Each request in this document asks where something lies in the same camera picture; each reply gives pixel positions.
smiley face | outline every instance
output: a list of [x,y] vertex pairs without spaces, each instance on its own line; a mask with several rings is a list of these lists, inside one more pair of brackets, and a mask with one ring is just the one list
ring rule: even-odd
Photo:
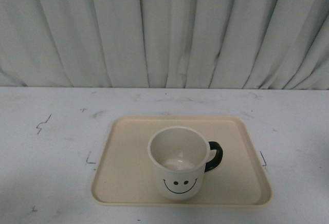
[[197,178],[195,179],[194,182],[189,182],[188,180],[185,180],[184,182],[174,181],[174,182],[172,183],[173,185],[170,185],[170,184],[169,184],[170,188],[172,188],[172,189],[174,189],[175,186],[176,186],[176,185],[179,185],[179,184],[184,184],[184,185],[186,186],[186,187],[185,187],[185,190],[184,190],[183,192],[182,192],[182,191],[178,192],[178,191],[173,191],[173,190],[171,190],[171,189],[168,187],[166,180],[165,180],[165,179],[163,180],[163,182],[165,183],[164,185],[166,186],[166,188],[167,188],[169,191],[171,191],[172,193],[175,193],[175,194],[183,194],[183,193],[186,193],[186,192],[190,191],[190,190],[195,186],[196,181],[197,181]]

beige tray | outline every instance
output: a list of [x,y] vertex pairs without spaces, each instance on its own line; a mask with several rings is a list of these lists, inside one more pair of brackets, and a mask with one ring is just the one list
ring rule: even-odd
[[[148,141],[158,130],[188,126],[223,148],[221,164],[205,173],[201,190],[177,202],[160,196],[151,181]],[[108,206],[260,206],[271,188],[241,120],[221,116],[127,116],[116,120],[92,185],[94,199]]]

smiley face mouth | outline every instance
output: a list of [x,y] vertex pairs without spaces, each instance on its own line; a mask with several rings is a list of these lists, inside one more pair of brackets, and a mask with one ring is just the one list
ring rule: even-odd
[[183,193],[186,193],[186,192],[190,191],[190,190],[195,186],[196,181],[197,181],[197,178],[195,179],[195,182],[194,182],[194,184],[192,185],[192,187],[189,188],[187,191],[184,191],[184,192],[174,192],[174,191],[172,191],[171,189],[168,188],[168,186],[167,186],[167,184],[166,184],[166,180],[165,180],[165,179],[163,180],[163,182],[165,183],[164,185],[167,187],[167,189],[168,189],[169,191],[171,191],[172,193],[175,193],[175,194],[183,194]]

smiley face mug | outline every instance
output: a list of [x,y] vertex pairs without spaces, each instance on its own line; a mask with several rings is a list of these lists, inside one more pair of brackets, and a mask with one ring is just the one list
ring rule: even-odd
[[[209,162],[210,150],[216,155]],[[159,130],[148,144],[155,188],[165,198],[187,200],[200,190],[204,173],[217,167],[223,150],[198,131],[184,126]]]

tray rim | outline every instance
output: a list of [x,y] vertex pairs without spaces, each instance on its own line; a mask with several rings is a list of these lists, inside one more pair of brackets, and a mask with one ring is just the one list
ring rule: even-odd
[[223,207],[223,208],[259,208],[259,207],[264,207],[267,206],[273,197],[273,191],[272,191],[272,187],[270,184],[270,181],[268,179],[268,176],[266,175],[266,173],[264,172],[264,169],[261,167],[261,174],[262,177],[264,177],[265,182],[267,183],[267,192],[268,192],[268,199],[266,200],[266,202],[261,203],[261,204],[257,204],[257,203],[253,203],[253,204],[228,204],[228,203],[186,203],[186,202],[166,202],[166,203],[113,203],[113,202],[104,202],[102,200],[100,200],[95,191],[94,191],[94,187],[95,184],[97,182],[97,176],[99,173],[99,167],[101,166],[101,164],[103,163],[104,159],[105,159],[105,155],[104,152],[107,150],[108,146],[109,146],[109,142],[108,139],[110,138],[112,132],[114,131],[114,127],[120,123],[121,120],[126,120],[126,119],[140,119],[140,118],[147,118],[147,119],[168,119],[170,120],[170,118],[175,118],[175,119],[186,119],[189,120],[191,118],[212,118],[212,119],[229,119],[229,120],[233,120],[236,123],[239,123],[240,126],[242,126],[242,128],[244,129],[244,132],[246,133],[246,135],[248,136],[250,143],[249,146],[252,148],[252,152],[255,155],[255,160],[257,160],[257,163],[261,166],[261,160],[259,158],[259,155],[256,153],[256,149],[254,147],[253,142],[250,139],[250,134],[247,130],[247,127],[245,125],[245,123],[238,117],[236,116],[221,116],[221,115],[123,115],[120,116],[119,118],[115,119],[112,124],[111,124],[111,129],[108,133],[108,135],[106,136],[106,142],[105,142],[105,146],[102,150],[102,154],[100,157],[100,160],[98,162],[98,166],[96,169],[96,173],[94,174],[94,178],[93,178],[93,182],[90,186],[90,190],[91,190],[91,194],[92,197],[94,199],[94,201],[102,206],[109,206],[109,207],[192,207],[192,208],[200,208],[200,207]]

